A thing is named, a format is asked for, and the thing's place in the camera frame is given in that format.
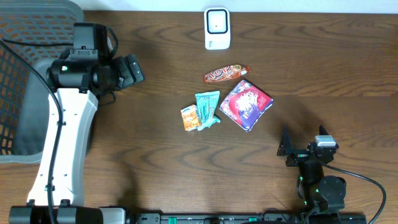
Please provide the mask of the purple red pad packet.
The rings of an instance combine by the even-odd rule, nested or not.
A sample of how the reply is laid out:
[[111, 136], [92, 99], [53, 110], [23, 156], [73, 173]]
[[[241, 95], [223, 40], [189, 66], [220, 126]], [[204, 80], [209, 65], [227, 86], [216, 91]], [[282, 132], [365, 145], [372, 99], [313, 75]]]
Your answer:
[[273, 104], [273, 99], [252, 83], [241, 80], [220, 104], [220, 110], [246, 132]]

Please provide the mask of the orange snack box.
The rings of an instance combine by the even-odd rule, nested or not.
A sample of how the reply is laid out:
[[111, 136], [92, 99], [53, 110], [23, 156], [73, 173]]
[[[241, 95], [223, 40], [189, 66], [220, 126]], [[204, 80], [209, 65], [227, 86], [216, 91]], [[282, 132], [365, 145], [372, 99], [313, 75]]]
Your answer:
[[193, 131], [201, 126], [201, 120], [198, 115], [197, 105], [190, 105], [180, 110], [183, 125], [186, 131]]

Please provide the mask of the green wipes packet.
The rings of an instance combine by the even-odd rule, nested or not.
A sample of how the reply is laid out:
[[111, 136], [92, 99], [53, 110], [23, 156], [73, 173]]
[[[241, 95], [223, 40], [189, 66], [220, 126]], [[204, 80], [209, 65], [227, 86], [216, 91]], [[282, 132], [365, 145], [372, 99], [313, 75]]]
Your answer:
[[197, 100], [198, 114], [201, 121], [199, 131], [210, 128], [215, 123], [220, 123], [220, 119], [215, 116], [215, 110], [218, 106], [220, 98], [220, 91], [210, 91], [205, 93], [197, 93], [195, 95]]

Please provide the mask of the orange chocolate bar wrapper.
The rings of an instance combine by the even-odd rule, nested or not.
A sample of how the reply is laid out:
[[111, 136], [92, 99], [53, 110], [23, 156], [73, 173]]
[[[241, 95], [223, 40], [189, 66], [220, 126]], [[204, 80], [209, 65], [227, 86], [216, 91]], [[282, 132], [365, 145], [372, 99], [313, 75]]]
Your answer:
[[205, 83], [222, 82], [239, 78], [250, 71], [251, 67], [249, 65], [228, 65], [226, 67], [222, 67], [205, 74], [203, 76], [203, 80]]

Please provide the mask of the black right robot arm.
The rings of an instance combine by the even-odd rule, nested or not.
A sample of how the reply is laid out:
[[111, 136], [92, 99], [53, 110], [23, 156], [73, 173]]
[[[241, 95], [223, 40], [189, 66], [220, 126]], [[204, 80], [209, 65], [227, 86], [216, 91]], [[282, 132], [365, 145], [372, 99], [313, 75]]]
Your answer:
[[298, 187], [309, 210], [336, 212], [345, 207], [346, 182], [341, 177], [325, 175], [323, 168], [333, 161], [339, 145], [321, 125], [319, 134], [305, 149], [295, 149], [287, 128], [283, 128], [277, 155], [285, 157], [287, 167], [298, 167]]

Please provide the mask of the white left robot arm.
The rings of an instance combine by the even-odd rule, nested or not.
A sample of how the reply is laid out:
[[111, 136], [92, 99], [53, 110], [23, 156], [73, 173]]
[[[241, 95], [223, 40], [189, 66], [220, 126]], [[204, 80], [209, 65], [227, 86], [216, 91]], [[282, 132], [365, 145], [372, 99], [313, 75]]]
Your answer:
[[83, 169], [99, 100], [144, 80], [136, 56], [117, 51], [110, 27], [78, 22], [68, 50], [39, 75], [49, 93], [44, 150], [27, 203], [10, 209], [10, 223], [134, 222], [125, 208], [84, 205]]

